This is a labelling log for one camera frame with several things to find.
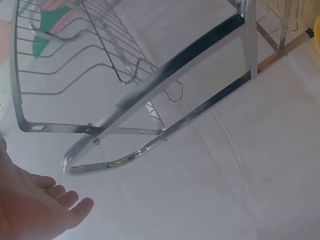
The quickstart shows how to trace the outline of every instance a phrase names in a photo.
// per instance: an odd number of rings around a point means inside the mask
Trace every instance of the curved metal bar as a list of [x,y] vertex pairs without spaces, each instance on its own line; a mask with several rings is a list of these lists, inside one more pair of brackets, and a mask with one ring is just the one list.
[[[171,136],[178,129],[184,127],[195,117],[187,115],[182,120],[169,127],[167,130],[159,134],[156,138],[145,144],[139,150],[120,158],[116,161],[101,162],[95,164],[87,164],[80,166],[73,166],[81,157],[83,157],[94,146],[92,142],[97,139],[103,139],[114,128],[117,128],[123,121],[128,119],[135,111],[140,109],[147,101],[155,97],[158,93],[165,90],[169,85],[175,82],[189,69],[202,62],[205,58],[210,56],[213,52],[220,49],[220,47],[231,42],[236,38],[241,31],[244,30],[244,21],[238,15],[234,15],[227,19],[170,61],[157,70],[149,79],[143,81],[133,91],[131,91],[124,99],[122,99],[116,106],[110,117],[103,119],[98,126],[105,128],[101,134],[92,134],[91,136],[81,137],[65,154],[61,165],[65,173],[78,176],[83,174],[92,174],[115,169],[124,166],[143,154],[153,149],[158,144],[162,143]],[[203,112],[202,108],[196,109],[191,114],[197,116]]]
[[[284,46],[282,51],[275,52],[274,54],[266,58],[264,61],[262,61],[258,65],[259,73],[261,73],[262,71],[270,67],[273,63],[281,59],[288,52],[292,51],[296,47],[300,46],[301,44],[307,42],[309,39],[313,38],[313,36],[314,34],[311,29],[308,29],[306,32],[302,33],[296,39],[291,41],[288,45]],[[90,143],[94,142],[97,139],[97,137],[85,135],[82,138],[80,138],[79,141],[76,142],[76,144],[74,144],[65,154],[64,160],[61,162],[63,171],[70,176],[80,176],[80,175],[105,172],[105,171],[117,169],[119,167],[127,165],[133,162],[134,160],[140,158],[144,154],[148,153],[149,151],[151,151],[161,143],[166,142],[168,138],[171,137],[173,134],[177,133],[182,128],[186,127],[188,124],[192,123],[195,119],[197,119],[198,117],[206,113],[208,110],[210,110],[212,107],[214,107],[218,102],[223,100],[225,97],[227,97],[231,93],[235,92],[237,89],[241,88],[243,85],[245,85],[247,82],[249,82],[252,79],[253,78],[251,77],[250,72],[245,73],[244,75],[239,77],[237,80],[235,80],[234,82],[226,86],[224,89],[222,89],[220,92],[212,96],[210,99],[202,103],[196,109],[191,111],[188,115],[186,115],[185,117],[177,121],[167,130],[161,132],[158,136],[153,138],[144,146],[134,151],[133,153],[125,157],[119,158],[117,160],[72,166],[72,163],[76,162],[79,158],[83,157],[92,148],[93,145]]]
[[35,15],[35,13],[39,13],[38,11],[36,11],[36,8],[38,8],[40,10],[39,6],[33,5],[32,6],[32,11],[30,11],[29,13],[29,28],[32,30],[32,32],[39,36],[42,37],[44,39],[50,40],[50,41],[59,41],[62,43],[69,43],[69,42],[73,42],[76,39],[79,39],[79,37],[82,37],[80,32],[77,32],[75,35],[71,36],[71,37],[60,37],[57,34],[51,33],[51,32],[47,32],[47,31],[43,31],[39,28],[37,28],[34,25],[34,20],[33,17]]

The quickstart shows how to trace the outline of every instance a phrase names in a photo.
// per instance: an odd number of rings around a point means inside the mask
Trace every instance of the stainless steel dish rack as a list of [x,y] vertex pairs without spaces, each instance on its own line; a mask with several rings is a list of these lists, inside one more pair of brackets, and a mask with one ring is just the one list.
[[[13,103],[20,129],[24,132],[31,133],[83,134],[83,136],[66,152],[64,159],[61,162],[64,172],[71,176],[116,169],[133,162],[159,144],[166,142],[170,136],[204,114],[226,96],[230,95],[250,80],[255,79],[258,74],[270,65],[314,36],[313,31],[307,29],[303,34],[286,44],[287,32],[290,29],[289,18],[291,15],[292,0],[283,0],[283,13],[280,14],[279,17],[280,25],[276,30],[269,33],[260,23],[260,21],[268,15],[268,3],[264,2],[266,6],[265,16],[257,20],[257,0],[228,0],[228,2],[235,7],[235,15],[198,38],[163,66],[157,67],[146,59],[146,56],[138,47],[128,29],[106,0],[63,1],[57,9],[68,7],[71,11],[77,11],[79,15],[76,15],[72,20],[64,24],[57,32],[50,32],[37,26],[37,22],[41,21],[41,4],[39,1],[34,0],[26,2],[24,0],[17,0],[12,21],[14,28],[12,31],[13,45],[10,67]],[[68,31],[67,34],[64,33],[64,30],[75,22],[82,22],[81,26],[83,27],[81,29],[76,29],[74,32]],[[279,30],[280,37],[278,41],[275,41],[272,34],[277,30]],[[21,31],[26,32],[23,34],[24,37],[20,35]],[[258,32],[274,49],[274,53],[261,63],[258,63]],[[25,36],[28,35],[38,36],[38,38],[26,38]],[[59,51],[63,51],[64,48],[67,48],[81,38],[87,38],[88,36],[90,36],[90,40],[87,41],[86,46],[79,49],[54,71],[31,71],[28,67],[25,67],[26,63],[24,62],[24,59],[26,57],[50,59]],[[175,103],[179,101],[183,97],[184,89],[183,85],[179,82],[179,78],[188,70],[213,54],[216,50],[238,36],[241,37],[247,71],[246,74],[240,76],[217,94],[213,95],[210,99],[200,104],[185,117],[167,128],[160,118],[154,104],[151,102],[152,99],[159,93],[164,92],[170,102]],[[48,41],[57,43],[55,51],[49,55],[25,50],[28,49],[26,44],[45,45]],[[108,62],[92,64],[87,66],[84,71],[80,69],[78,76],[59,91],[21,91],[22,83],[20,78],[22,76],[30,75],[35,78],[41,76],[58,76],[62,69],[71,64],[76,56],[87,49],[95,49],[100,53],[103,53],[107,56]],[[85,74],[100,67],[113,70],[121,84],[128,85],[136,83],[138,86],[118,102],[115,105],[113,112],[108,117],[102,119],[99,124],[81,125],[31,122],[26,120],[23,111],[23,95],[60,95],[71,88]],[[166,92],[166,88],[173,83],[178,84],[180,89],[180,94],[177,99],[172,99]],[[149,115],[156,123],[157,129],[119,127],[120,124],[143,107],[143,105],[146,106]],[[101,139],[110,134],[154,135],[155,137],[138,150],[120,159],[74,166],[81,157],[88,153],[88,151],[99,145]]]

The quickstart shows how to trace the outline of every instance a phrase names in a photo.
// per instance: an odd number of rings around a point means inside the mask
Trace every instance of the wire rack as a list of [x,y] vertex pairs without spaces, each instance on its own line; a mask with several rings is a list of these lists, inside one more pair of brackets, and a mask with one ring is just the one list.
[[[40,1],[20,0],[18,10],[23,11],[23,14],[18,14],[16,24],[17,71],[22,96],[58,96],[68,91],[76,82],[81,81],[85,75],[101,67],[113,70],[117,80],[122,85],[139,84],[158,69],[157,66],[146,59],[145,54],[107,1],[54,0],[51,4],[44,6]],[[47,17],[49,21],[50,18],[55,17],[57,11],[62,12],[65,18],[66,15],[69,16],[56,32],[52,32],[46,29],[48,27],[43,24],[46,21],[44,18]],[[65,53],[66,49],[70,52],[72,46],[76,45],[75,42],[80,41],[81,44],[78,44],[76,50],[71,51],[72,54],[68,56],[64,55],[62,57],[63,61],[59,59],[60,66],[52,70],[49,70],[47,66],[35,67],[30,65],[31,59],[37,59],[38,61],[43,59],[47,63],[50,60],[56,62],[59,54]],[[48,54],[43,54],[48,44],[51,46],[55,44],[55,49]],[[44,77],[50,79],[61,78],[65,76],[65,70],[74,65],[78,58],[83,58],[93,51],[100,61],[96,61],[95,64],[89,61],[86,65],[79,66],[77,75],[73,75],[73,79],[65,82],[65,85],[62,84],[61,89],[57,91],[36,92],[32,90],[32,84],[24,84],[21,81],[24,78],[41,78],[41,81]],[[179,81],[176,81],[176,84],[180,89],[179,96],[176,99],[173,99],[166,90],[163,91],[171,103],[178,102],[183,96],[183,85]],[[154,104],[148,101],[145,106],[158,130],[165,130],[166,127]],[[31,127],[23,130],[26,132],[54,131],[56,133],[74,132],[75,130],[74,127],[67,130],[68,124],[63,126],[62,123],[56,125],[54,130],[49,124],[33,123],[31,125]],[[90,124],[79,126],[77,132],[88,132],[93,128],[95,127]]]
[[[45,6],[40,0],[17,0],[12,21],[14,31],[10,69],[13,104],[20,129],[32,133],[83,134],[66,152],[61,162],[64,172],[71,176],[116,169],[166,142],[170,136],[314,36],[313,31],[308,29],[287,43],[293,0],[283,0],[282,14],[277,14],[269,7],[266,2],[268,0],[263,0],[261,3],[265,13],[259,18],[256,16],[257,0],[227,1],[236,8],[235,15],[208,31],[158,68],[146,59],[106,0],[52,0]],[[276,29],[267,31],[262,24],[271,11],[276,15],[279,24]],[[275,41],[273,34],[277,30],[279,40]],[[257,31],[274,49],[274,53],[259,64]],[[184,90],[178,81],[179,77],[238,36],[242,42],[246,73],[166,128],[151,100],[164,92],[170,102],[178,102],[183,97]],[[91,124],[91,119],[88,119],[86,124],[60,123],[58,114],[52,122],[26,119],[30,115],[29,111],[24,112],[23,105],[30,104],[24,97],[57,97],[64,110],[64,101],[72,101],[67,95],[68,91],[77,89],[81,94],[88,95],[89,90],[87,92],[87,89],[79,87],[77,82],[85,81],[90,88],[91,80],[97,76],[113,83],[111,75],[120,83],[116,82],[117,86],[124,85],[122,88],[125,88],[134,83],[137,86],[124,98],[115,102],[115,107],[109,115],[99,109],[102,115],[96,125]],[[175,99],[166,91],[174,83],[179,87],[179,95]],[[44,100],[38,100],[36,108],[39,108],[42,102]],[[146,107],[157,129],[119,127],[143,106]],[[88,111],[89,109],[83,111],[84,114],[80,117],[90,117]],[[99,145],[101,139],[110,134],[155,137],[122,158],[73,166],[94,146]]]

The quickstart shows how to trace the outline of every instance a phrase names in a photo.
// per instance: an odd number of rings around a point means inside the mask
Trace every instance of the white surface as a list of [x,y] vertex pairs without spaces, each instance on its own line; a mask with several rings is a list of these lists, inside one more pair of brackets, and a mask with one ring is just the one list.
[[[234,13],[223,0],[132,0],[117,11],[157,64]],[[156,98],[167,125],[243,73],[240,46],[236,39],[182,77],[181,103]],[[259,57],[269,53],[261,40]],[[151,153],[95,175],[62,173],[60,160],[78,135],[22,133],[12,108],[1,129],[15,163],[94,199],[92,214],[59,240],[315,240],[320,236],[318,80],[317,69],[298,49]],[[102,101],[86,98],[79,111],[66,112],[68,120],[78,121],[79,113],[86,118],[92,106],[111,107],[108,100],[126,91],[116,79],[111,83],[113,95],[92,92]],[[94,86],[105,86],[103,79],[86,85],[86,92]],[[65,100],[76,104],[78,97]],[[30,107],[28,116],[60,117],[60,105],[42,105]],[[127,125],[144,123],[149,119],[134,117]],[[144,141],[108,137],[83,162],[111,160]]]

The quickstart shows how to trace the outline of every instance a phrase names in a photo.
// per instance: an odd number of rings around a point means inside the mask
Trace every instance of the rack leg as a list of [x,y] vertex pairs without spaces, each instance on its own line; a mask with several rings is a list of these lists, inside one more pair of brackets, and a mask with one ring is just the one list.
[[292,8],[292,0],[284,0],[283,17],[281,20],[281,34],[278,49],[282,49],[286,43],[287,32],[289,29],[290,13]]

